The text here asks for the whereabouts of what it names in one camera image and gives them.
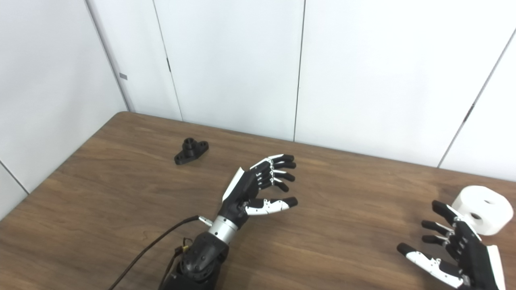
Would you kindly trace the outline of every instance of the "white tape roll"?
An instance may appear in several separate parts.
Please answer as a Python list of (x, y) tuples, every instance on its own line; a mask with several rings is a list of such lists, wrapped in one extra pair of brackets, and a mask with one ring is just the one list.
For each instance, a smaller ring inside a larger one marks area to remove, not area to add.
[(477, 233), (486, 236), (498, 233), (514, 215), (511, 204), (504, 196), (478, 185), (465, 187), (452, 207), (465, 217)]

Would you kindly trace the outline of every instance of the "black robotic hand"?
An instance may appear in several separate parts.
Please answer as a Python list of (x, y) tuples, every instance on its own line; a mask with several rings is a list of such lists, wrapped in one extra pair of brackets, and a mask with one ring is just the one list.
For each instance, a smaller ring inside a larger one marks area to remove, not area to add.
[(485, 246), (478, 234), (464, 221), (464, 217), (447, 204), (434, 200), (434, 212), (444, 217), (454, 228), (434, 221), (423, 220), (423, 228), (435, 230), (442, 236), (425, 235), (423, 242), (438, 244), (457, 261), (457, 266), (419, 252), (401, 243), (398, 251), (432, 276), (463, 290), (505, 290), (502, 262), (497, 246)]
[(229, 244), (250, 215), (265, 215), (284, 211), (297, 205), (294, 197), (286, 199), (257, 199), (258, 192), (272, 185), (288, 191), (282, 179), (294, 181), (294, 176), (278, 169), (296, 168), (292, 155), (275, 155), (263, 159), (248, 171), (239, 168), (222, 197), (217, 218), (210, 221), (199, 217), (209, 226), (199, 234), (183, 253), (181, 262), (167, 278), (162, 290), (213, 290), (220, 267), (229, 253)]
[(250, 215), (266, 215), (287, 210), (297, 205), (295, 197), (285, 199), (257, 199), (259, 190), (278, 186), (287, 192), (288, 186), (282, 181), (296, 178), (282, 168), (296, 168), (292, 155), (280, 154), (267, 157), (251, 166), (249, 171), (239, 168), (222, 197), (222, 207), (218, 215), (230, 220), (238, 228)]

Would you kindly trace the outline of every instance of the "black plastic object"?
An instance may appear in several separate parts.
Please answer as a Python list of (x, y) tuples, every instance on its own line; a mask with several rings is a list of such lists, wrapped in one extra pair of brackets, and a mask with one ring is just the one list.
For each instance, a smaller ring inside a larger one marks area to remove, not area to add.
[(201, 157), (208, 150), (208, 142), (197, 142), (193, 138), (186, 138), (183, 142), (183, 150), (179, 152), (174, 161), (177, 165), (182, 165)]

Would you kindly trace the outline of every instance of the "silver cylindrical joint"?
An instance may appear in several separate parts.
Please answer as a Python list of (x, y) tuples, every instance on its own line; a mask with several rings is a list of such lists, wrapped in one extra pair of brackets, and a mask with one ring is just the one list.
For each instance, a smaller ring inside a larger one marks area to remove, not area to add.
[(213, 222), (212, 227), (208, 229), (209, 233), (218, 237), (219, 240), (226, 244), (231, 242), (236, 231), (238, 231), (238, 227), (223, 216), (218, 216)]

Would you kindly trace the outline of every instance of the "black cable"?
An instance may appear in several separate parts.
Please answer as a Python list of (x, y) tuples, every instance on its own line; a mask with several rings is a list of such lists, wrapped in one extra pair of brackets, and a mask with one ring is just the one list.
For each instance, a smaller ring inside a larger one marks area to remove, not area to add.
[(111, 287), (108, 289), (108, 290), (113, 290), (117, 285), (118, 283), (120, 283), (120, 281), (122, 280), (122, 278), (124, 278), (124, 276), (127, 274), (127, 272), (129, 272), (129, 270), (134, 266), (134, 264), (136, 264), (136, 262), (143, 256), (143, 254), (145, 254), (145, 252), (147, 252), (150, 248), (152, 248), (152, 246), (154, 246), (157, 242), (159, 242), (162, 238), (164, 238), (166, 235), (170, 234), (170, 232), (172, 232), (173, 230), (177, 229), (179, 226), (185, 224), (185, 223), (188, 223), (188, 222), (191, 222), (191, 221), (195, 221), (195, 220), (198, 220), (199, 219), (199, 216), (193, 216), (193, 217), (189, 217), (187, 219), (184, 219), (183, 221), (179, 222), (178, 224), (176, 224), (175, 226), (169, 228), (166, 232), (164, 232), (161, 236), (159, 236), (157, 239), (155, 239), (152, 243), (150, 243), (145, 249), (143, 249), (143, 251), (141, 253), (139, 253), (136, 258), (134, 258), (134, 260), (129, 264), (129, 266), (125, 269), (125, 271), (120, 275), (120, 277), (118, 277), (118, 279), (113, 283), (113, 285), (111, 285)]
[(161, 290), (161, 288), (163, 287), (163, 283), (165, 282), (165, 280), (166, 280), (166, 279), (167, 279), (167, 277), (168, 277), (168, 273), (170, 272), (170, 269), (172, 268), (172, 265), (174, 264), (174, 260), (175, 260), (175, 258), (177, 258), (179, 255), (180, 255), (180, 254), (175, 253), (175, 254), (174, 254), (174, 256), (172, 256), (172, 259), (170, 259), (170, 262), (168, 263), (167, 269), (165, 270), (165, 274), (163, 275), (162, 280), (161, 280), (161, 282), (159, 283), (158, 290)]

